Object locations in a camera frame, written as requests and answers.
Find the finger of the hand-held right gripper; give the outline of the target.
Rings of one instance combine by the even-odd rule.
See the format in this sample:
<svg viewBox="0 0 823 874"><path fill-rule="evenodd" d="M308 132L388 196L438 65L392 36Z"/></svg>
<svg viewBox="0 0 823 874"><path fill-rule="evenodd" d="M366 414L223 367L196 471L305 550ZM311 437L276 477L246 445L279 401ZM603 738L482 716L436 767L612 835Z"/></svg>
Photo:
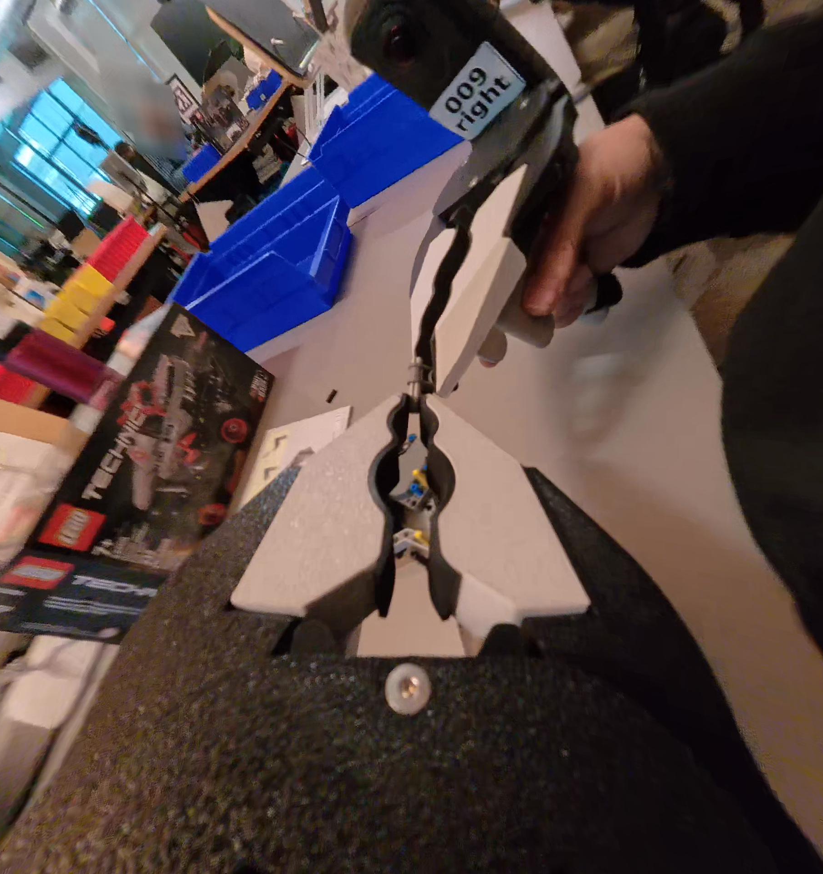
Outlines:
<svg viewBox="0 0 823 874"><path fill-rule="evenodd" d="M452 285L471 247L468 224L434 218L424 234L410 282L411 364L435 366L436 328L447 311Z"/></svg>
<svg viewBox="0 0 823 874"><path fill-rule="evenodd" d="M527 171L519 167L504 178L471 221L469 251L435 329L440 398L457 388L525 272L527 259L506 228Z"/></svg>

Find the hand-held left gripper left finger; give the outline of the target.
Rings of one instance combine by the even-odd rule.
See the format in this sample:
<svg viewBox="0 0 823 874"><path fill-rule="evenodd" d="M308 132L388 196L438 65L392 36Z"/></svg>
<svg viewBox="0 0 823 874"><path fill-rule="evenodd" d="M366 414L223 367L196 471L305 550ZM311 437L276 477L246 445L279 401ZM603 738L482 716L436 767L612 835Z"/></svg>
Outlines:
<svg viewBox="0 0 823 874"><path fill-rule="evenodd" d="M231 594L234 608L296 618L388 613L391 492L409 412L408 395L390 396L305 462Z"/></svg>

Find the person's right forearm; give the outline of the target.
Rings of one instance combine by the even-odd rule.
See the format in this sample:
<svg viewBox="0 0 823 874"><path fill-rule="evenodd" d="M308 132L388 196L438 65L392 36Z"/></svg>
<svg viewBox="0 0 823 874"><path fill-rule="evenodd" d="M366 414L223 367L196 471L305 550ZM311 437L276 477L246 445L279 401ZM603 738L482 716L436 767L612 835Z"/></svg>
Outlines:
<svg viewBox="0 0 823 874"><path fill-rule="evenodd" d="M623 107L664 162L654 227L627 268L717 238L795 234L823 198L823 7L758 30Z"/></svg>

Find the black toy truck box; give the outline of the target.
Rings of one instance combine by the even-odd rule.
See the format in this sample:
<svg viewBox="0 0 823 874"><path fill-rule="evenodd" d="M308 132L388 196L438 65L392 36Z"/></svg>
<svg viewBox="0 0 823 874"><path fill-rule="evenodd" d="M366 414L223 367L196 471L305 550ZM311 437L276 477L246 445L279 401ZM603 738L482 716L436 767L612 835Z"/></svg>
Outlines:
<svg viewBox="0 0 823 874"><path fill-rule="evenodd" d="M174 303L26 540L0 631L119 641L228 515L273 376Z"/></svg>
<svg viewBox="0 0 823 874"><path fill-rule="evenodd" d="M199 128L221 154L230 150L249 128L249 122L234 97L232 88L218 85L203 97L199 109Z"/></svg>

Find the maroon plastic bin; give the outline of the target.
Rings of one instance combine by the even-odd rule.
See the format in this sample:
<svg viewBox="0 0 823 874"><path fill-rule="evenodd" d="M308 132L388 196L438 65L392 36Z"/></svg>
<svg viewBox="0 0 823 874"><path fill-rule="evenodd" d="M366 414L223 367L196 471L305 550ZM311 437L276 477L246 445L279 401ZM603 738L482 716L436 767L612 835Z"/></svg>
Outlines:
<svg viewBox="0 0 823 874"><path fill-rule="evenodd" d="M105 363L32 329L5 355L8 370L45 386L64 398L105 409L126 377Z"/></svg>

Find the small blue bin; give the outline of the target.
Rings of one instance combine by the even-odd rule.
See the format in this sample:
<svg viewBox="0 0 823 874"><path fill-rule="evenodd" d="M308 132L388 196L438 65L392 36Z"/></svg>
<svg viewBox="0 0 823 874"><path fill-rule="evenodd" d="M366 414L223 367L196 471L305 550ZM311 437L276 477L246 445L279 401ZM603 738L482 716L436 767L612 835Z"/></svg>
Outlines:
<svg viewBox="0 0 823 874"><path fill-rule="evenodd" d="M278 71L272 70L265 76L260 76L245 93L244 100L248 112L256 112L263 108L283 84L283 77Z"/></svg>
<svg viewBox="0 0 823 874"><path fill-rule="evenodd" d="M197 183L219 164L220 151L210 142L202 144L180 167L187 184Z"/></svg>

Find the red plastic bin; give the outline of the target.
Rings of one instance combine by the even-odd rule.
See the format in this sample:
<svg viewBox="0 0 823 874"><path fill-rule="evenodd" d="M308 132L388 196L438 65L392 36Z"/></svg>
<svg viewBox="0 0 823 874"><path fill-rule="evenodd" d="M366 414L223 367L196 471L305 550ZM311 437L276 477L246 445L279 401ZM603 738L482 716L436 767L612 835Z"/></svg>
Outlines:
<svg viewBox="0 0 823 874"><path fill-rule="evenodd" d="M0 363L0 399L23 407L41 405L49 389L34 380L10 371Z"/></svg>
<svg viewBox="0 0 823 874"><path fill-rule="evenodd" d="M128 215L105 236L86 265L113 282L149 238L145 227Z"/></svg>

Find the grey black toy brick assembly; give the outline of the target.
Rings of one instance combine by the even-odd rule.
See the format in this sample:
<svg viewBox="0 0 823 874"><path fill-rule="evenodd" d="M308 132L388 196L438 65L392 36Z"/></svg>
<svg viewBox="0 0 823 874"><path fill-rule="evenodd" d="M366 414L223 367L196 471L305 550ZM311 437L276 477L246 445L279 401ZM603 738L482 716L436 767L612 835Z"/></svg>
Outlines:
<svg viewBox="0 0 823 874"><path fill-rule="evenodd" d="M394 556L427 566L436 500L429 487L426 446L415 427L399 450L398 462L399 480L390 494Z"/></svg>

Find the wooden display board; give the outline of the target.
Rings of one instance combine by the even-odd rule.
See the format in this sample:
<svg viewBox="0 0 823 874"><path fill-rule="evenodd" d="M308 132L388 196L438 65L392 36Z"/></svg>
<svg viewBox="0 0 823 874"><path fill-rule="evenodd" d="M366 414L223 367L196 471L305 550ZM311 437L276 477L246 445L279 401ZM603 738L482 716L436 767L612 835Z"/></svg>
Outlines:
<svg viewBox="0 0 823 874"><path fill-rule="evenodd" d="M300 89L315 73L309 68L321 41L301 1L208 1L211 20L269 69Z"/></svg>

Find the person's torso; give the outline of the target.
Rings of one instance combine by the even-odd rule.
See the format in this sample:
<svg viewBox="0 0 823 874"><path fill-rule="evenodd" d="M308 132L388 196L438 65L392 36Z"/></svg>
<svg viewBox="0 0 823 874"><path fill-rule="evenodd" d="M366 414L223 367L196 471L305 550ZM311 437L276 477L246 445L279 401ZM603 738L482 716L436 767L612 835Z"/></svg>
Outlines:
<svg viewBox="0 0 823 874"><path fill-rule="evenodd" d="M738 503L823 655L823 197L737 318L722 375Z"/></svg>

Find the white instruction booklet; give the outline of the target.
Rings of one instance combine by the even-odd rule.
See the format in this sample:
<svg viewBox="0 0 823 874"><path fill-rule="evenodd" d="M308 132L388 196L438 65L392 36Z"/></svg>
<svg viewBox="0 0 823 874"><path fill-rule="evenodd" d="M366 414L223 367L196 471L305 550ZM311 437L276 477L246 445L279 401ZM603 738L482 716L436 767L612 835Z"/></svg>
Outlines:
<svg viewBox="0 0 823 874"><path fill-rule="evenodd" d="M340 407L265 431L256 439L230 514L236 514L288 467L304 462L340 436L348 429L352 415L351 406Z"/></svg>

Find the blue plastic bin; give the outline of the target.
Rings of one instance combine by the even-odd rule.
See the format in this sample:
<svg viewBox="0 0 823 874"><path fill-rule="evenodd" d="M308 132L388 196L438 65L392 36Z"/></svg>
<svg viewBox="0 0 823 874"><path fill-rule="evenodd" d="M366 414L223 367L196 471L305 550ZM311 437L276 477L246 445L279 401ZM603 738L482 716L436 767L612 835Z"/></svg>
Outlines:
<svg viewBox="0 0 823 874"><path fill-rule="evenodd" d="M307 158L354 208L460 143L459 136L372 73L331 112Z"/></svg>
<svg viewBox="0 0 823 874"><path fill-rule="evenodd" d="M250 352L332 308L353 245L349 212L305 169L194 256L169 300Z"/></svg>

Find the brown cardboard box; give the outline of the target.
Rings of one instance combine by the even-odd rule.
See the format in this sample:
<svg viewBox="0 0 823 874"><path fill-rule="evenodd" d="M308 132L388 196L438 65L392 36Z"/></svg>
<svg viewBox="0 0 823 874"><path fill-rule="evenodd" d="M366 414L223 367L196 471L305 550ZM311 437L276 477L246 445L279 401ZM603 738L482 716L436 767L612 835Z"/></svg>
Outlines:
<svg viewBox="0 0 823 874"><path fill-rule="evenodd" d="M0 432L46 443L76 457L89 434L68 420L0 399Z"/></svg>

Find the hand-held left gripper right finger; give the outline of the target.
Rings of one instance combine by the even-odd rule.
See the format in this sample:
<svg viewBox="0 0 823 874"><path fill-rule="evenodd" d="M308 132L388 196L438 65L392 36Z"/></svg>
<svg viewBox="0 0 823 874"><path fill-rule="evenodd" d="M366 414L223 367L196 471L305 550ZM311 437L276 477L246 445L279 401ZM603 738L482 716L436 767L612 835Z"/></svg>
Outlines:
<svg viewBox="0 0 823 874"><path fill-rule="evenodd" d="M436 395L419 418L436 497L429 595L456 621L463 653L477 655L498 626L586 613L591 598L526 469Z"/></svg>

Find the yellow plastic bin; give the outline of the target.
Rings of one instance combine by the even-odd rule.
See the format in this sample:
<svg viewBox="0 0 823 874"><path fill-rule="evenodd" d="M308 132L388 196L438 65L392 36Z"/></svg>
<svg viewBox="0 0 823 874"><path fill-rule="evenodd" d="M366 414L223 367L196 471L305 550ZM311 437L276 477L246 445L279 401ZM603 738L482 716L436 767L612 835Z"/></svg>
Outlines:
<svg viewBox="0 0 823 874"><path fill-rule="evenodd" d="M86 341L108 315L116 297L113 283L85 265L56 292L38 327L68 344L80 338Z"/></svg>

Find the person's right hand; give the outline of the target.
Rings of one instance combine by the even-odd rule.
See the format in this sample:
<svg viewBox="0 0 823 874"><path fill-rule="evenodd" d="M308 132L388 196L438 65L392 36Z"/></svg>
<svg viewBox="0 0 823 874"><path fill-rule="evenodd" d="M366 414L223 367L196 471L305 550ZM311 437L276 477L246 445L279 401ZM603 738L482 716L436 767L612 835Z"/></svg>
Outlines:
<svg viewBox="0 0 823 874"><path fill-rule="evenodd" d="M523 310L577 321L601 276L633 257L652 232L668 167L652 129L629 115L588 137L567 198L527 270Z"/></svg>

